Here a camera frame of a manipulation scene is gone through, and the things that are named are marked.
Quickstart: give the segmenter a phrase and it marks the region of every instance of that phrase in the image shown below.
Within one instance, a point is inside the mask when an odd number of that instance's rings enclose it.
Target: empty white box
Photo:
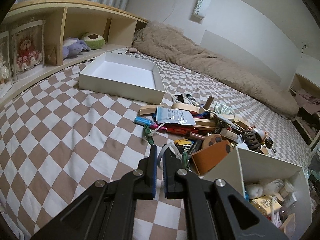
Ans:
[[[159,104],[165,94],[155,63],[105,52],[85,67],[79,88]]]
[[[297,202],[291,213],[296,216],[296,230],[291,240],[300,239],[312,216],[309,187],[300,166],[236,147],[203,177],[209,181],[224,179],[244,197],[244,184],[258,183],[264,178],[288,179],[294,186]]]

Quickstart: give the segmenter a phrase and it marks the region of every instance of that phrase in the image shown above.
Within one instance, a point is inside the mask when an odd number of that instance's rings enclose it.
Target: checkered fabric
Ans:
[[[231,106],[268,131],[274,157],[308,165],[310,151],[292,123],[260,102],[175,64],[142,53],[130,56],[157,64],[167,89],[163,103],[170,106],[175,93],[192,94],[201,103],[212,95],[214,103]],[[85,66],[52,75],[0,110],[0,201],[26,239],[95,180],[120,179],[149,154],[142,127],[133,123],[146,103],[80,90],[79,72]],[[153,138],[160,147],[177,139],[160,133]],[[161,170],[156,183],[156,199],[137,202],[133,238],[186,239],[183,202],[164,198]]]

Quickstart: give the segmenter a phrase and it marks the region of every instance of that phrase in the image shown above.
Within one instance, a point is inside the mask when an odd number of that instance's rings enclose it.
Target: green avocado plush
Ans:
[[[106,43],[104,38],[96,33],[85,33],[82,35],[81,40],[84,40],[90,49],[101,49]]]

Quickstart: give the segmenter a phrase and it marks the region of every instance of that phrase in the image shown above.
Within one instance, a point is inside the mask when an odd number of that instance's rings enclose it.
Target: transparent display box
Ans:
[[[26,23],[10,32],[12,76],[19,81],[44,67],[44,20]]]
[[[0,33],[0,98],[12,87],[9,61],[9,32]]]

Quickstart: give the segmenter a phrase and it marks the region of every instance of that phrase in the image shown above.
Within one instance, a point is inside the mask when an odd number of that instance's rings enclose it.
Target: silver screw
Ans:
[[[133,171],[134,176],[141,176],[143,174],[142,170],[134,170]]]
[[[177,171],[177,173],[181,176],[186,176],[186,174],[188,173],[185,169],[180,169]]]
[[[223,179],[217,179],[216,184],[218,187],[224,187],[226,185],[226,182]]]
[[[106,182],[105,182],[103,179],[98,179],[98,180],[94,183],[94,185],[95,185],[96,187],[103,187],[105,184],[106,184]]]

